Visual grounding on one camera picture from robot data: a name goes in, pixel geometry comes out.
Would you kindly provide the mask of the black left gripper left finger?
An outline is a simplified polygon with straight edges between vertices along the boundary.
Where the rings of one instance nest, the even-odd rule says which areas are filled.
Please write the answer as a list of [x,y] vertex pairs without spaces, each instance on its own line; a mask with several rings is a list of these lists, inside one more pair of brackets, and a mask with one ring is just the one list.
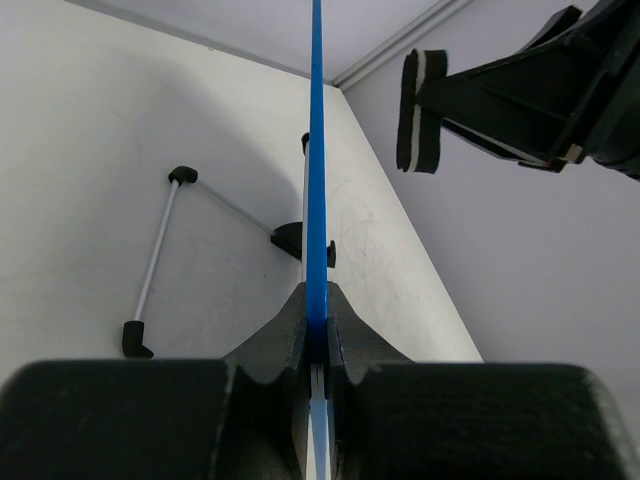
[[301,479],[305,289],[221,359],[40,361],[1,391],[5,479]]

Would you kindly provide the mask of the blue framed whiteboard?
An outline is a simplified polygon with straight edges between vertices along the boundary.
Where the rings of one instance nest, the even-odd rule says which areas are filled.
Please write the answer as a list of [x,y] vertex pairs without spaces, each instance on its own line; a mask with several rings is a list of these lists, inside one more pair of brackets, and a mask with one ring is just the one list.
[[312,3],[309,141],[305,153],[303,271],[306,284],[307,350],[310,362],[310,418],[315,477],[331,477],[327,373],[329,286],[324,122],[322,3]]

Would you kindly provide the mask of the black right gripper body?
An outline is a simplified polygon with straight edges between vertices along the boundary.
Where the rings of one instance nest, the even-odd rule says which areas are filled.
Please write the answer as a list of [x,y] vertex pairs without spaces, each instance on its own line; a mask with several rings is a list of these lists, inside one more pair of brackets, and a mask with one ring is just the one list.
[[639,178],[639,3],[569,6],[549,19],[549,43],[565,56],[561,105],[568,120],[553,143],[551,164],[586,157]]

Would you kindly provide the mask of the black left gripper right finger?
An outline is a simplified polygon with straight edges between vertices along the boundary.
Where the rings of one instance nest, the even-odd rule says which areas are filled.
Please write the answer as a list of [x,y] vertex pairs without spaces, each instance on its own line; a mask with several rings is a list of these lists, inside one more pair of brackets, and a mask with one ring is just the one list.
[[417,363],[329,287],[336,479],[635,479],[639,457],[591,371]]

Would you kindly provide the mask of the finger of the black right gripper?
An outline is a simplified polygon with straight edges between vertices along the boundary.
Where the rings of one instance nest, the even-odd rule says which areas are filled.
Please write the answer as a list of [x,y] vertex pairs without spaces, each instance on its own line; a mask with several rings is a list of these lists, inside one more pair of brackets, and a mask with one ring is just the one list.
[[515,54],[425,84],[418,103],[448,130],[503,160],[558,173],[553,143],[568,120],[561,105],[565,56],[549,43],[549,20]]

